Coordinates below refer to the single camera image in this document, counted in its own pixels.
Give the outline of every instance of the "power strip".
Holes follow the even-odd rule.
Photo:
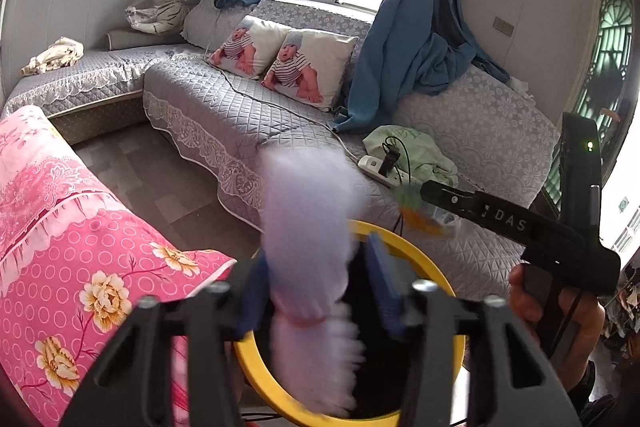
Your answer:
[[[396,171],[396,169],[391,169],[387,176],[383,176],[378,172],[381,165],[382,160],[380,158],[376,158],[375,156],[363,156],[358,162],[358,167],[360,168],[360,170],[364,172],[369,178],[377,181],[378,183],[382,183],[389,188],[409,184],[409,174],[398,169],[398,171],[400,172],[400,177],[398,176],[398,171]]]

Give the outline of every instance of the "black plug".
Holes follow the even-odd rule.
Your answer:
[[[382,165],[378,170],[378,174],[384,176],[385,178],[391,172],[391,169],[394,168],[398,160],[400,159],[400,150],[398,147],[394,145],[388,145],[386,148],[385,159],[382,160]]]

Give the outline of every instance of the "green cloth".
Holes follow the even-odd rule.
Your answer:
[[[394,136],[402,140],[411,163],[411,178],[417,182],[424,183],[434,180],[439,183],[458,187],[458,168],[449,158],[447,158],[434,142],[433,138],[415,129],[408,129],[399,125],[382,125],[375,129],[362,142],[367,149],[367,154],[380,158],[385,158],[385,151],[382,144],[385,138]],[[389,140],[400,151],[398,168],[409,173],[406,154],[398,140]]]

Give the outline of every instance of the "yellow bucket rim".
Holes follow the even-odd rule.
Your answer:
[[[378,232],[392,255],[408,260],[418,276],[431,279],[447,294],[456,295],[449,281],[447,281],[438,267],[433,264],[433,261],[406,239],[389,230],[370,223],[364,223],[363,221],[351,221],[350,226],[351,232],[360,241],[366,240],[369,233]],[[258,351],[253,331],[247,333],[242,341],[234,343],[234,345],[242,371],[251,386],[275,412],[296,425],[302,427],[356,427],[356,425],[357,427],[395,427],[398,424],[399,411],[362,420],[336,418],[312,413],[287,393],[269,372]],[[464,355],[465,337],[457,335],[453,339],[454,378],[452,383],[456,380],[460,367],[462,367]]]

